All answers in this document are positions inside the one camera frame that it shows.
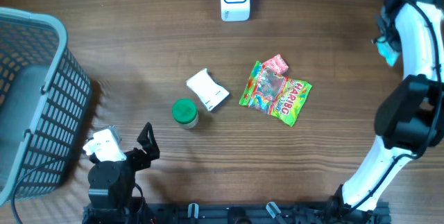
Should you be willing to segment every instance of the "perforated basket side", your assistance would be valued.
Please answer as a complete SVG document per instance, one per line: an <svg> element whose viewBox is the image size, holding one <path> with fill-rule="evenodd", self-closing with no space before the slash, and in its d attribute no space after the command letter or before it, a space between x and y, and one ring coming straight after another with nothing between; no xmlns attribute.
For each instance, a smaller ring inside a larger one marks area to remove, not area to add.
<svg viewBox="0 0 444 224"><path fill-rule="evenodd" d="M21 175L39 164L70 155L91 97L88 77L66 49L47 92L42 115L32 134ZM67 162L60 161L32 173L17 198L47 194L60 183Z"/></svg>

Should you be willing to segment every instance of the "green candy bag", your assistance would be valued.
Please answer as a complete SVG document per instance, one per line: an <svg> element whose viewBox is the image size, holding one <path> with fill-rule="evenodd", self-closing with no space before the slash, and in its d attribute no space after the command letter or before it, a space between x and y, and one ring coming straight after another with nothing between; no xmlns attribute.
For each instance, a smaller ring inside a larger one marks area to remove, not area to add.
<svg viewBox="0 0 444 224"><path fill-rule="evenodd" d="M293 126L310 89L309 83L284 77L257 61L239 104Z"/></svg>

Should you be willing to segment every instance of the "white robotic arm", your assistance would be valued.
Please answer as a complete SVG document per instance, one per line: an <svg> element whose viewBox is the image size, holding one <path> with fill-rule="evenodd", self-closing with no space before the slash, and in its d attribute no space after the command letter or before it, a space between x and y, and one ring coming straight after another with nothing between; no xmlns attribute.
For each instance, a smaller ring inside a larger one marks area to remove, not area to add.
<svg viewBox="0 0 444 224"><path fill-rule="evenodd" d="M428 3L416 3L427 15L433 24L438 39L439 57L443 57L444 48L441 37L441 20L443 11L435 5ZM435 70L434 45L431 31L420 13L411 5L405 4L395 18L395 27L400 35L402 56L404 63L404 77L408 75L424 74L429 80L437 80ZM374 189L382 179L386 171L401 154L413 155L409 149L390 148L384 146L382 137L376 136L375 142L364 159L358 171L343 185L343 202L351 207L360 203L369 192ZM367 212L376 208L377 201L385 188L390 184L396 174L412 159L409 156L400 159L390 170L385 180L364 203L357 207L358 210Z"/></svg>

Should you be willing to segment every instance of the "wood grain surface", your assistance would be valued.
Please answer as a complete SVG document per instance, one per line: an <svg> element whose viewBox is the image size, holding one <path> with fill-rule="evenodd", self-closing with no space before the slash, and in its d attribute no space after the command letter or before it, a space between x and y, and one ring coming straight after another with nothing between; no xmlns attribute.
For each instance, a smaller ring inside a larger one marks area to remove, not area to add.
<svg viewBox="0 0 444 224"><path fill-rule="evenodd" d="M94 81L85 128L116 125L122 149L150 121L161 158L137 173L149 203L289 203L326 200L373 144L379 104L397 87L370 40L382 0L252 0L251 18L225 23L219 0L0 0L58 17ZM239 106L256 60L281 53L288 77L313 85L295 126ZM202 68L231 97L207 112L185 85ZM201 117L181 129L171 106L190 98ZM393 223L442 223L444 145L412 162L382 195ZM79 223L89 203L82 157L49 196L17 203L25 223ZM0 223L13 223L10 205Z"/></svg>

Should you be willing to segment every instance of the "small plastic container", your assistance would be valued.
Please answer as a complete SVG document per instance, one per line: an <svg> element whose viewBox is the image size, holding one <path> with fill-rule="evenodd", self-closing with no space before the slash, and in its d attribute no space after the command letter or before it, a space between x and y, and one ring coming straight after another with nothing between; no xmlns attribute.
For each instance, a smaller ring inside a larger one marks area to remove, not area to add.
<svg viewBox="0 0 444 224"><path fill-rule="evenodd" d="M199 121L196 105L187 98L177 100L172 113L174 120L184 129L193 128Z"/></svg>

